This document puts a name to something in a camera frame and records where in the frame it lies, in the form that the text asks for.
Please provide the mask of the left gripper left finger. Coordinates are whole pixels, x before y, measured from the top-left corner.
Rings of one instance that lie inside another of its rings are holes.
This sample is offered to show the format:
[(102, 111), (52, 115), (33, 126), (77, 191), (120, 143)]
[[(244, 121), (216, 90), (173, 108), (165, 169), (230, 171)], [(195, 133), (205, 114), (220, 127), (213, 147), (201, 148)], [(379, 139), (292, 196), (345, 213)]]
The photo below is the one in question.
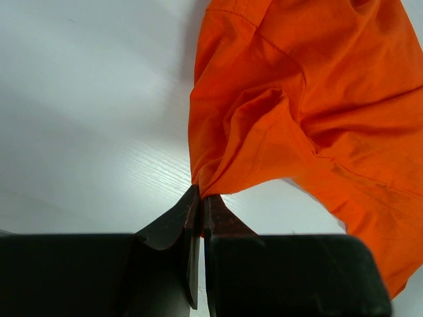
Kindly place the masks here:
[(190, 186), (166, 213), (136, 233), (133, 310), (198, 307), (200, 193)]

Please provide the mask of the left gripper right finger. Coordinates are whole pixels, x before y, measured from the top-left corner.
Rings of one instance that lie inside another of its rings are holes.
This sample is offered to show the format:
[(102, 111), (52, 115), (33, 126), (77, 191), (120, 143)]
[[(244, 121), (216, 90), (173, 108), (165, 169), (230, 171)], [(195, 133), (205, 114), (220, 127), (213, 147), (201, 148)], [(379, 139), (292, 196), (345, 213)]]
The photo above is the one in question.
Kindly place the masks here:
[(211, 316), (258, 316), (264, 241), (220, 195), (204, 200), (206, 292)]

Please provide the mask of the orange t shirt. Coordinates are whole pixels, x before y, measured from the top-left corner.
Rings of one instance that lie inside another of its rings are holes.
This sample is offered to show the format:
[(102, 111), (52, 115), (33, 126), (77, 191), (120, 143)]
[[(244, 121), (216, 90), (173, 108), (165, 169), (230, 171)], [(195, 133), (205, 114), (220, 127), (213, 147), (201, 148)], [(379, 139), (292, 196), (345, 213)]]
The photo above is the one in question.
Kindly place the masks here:
[(291, 178), (372, 251), (422, 265), (422, 48), (400, 1), (212, 1), (188, 144), (203, 197)]

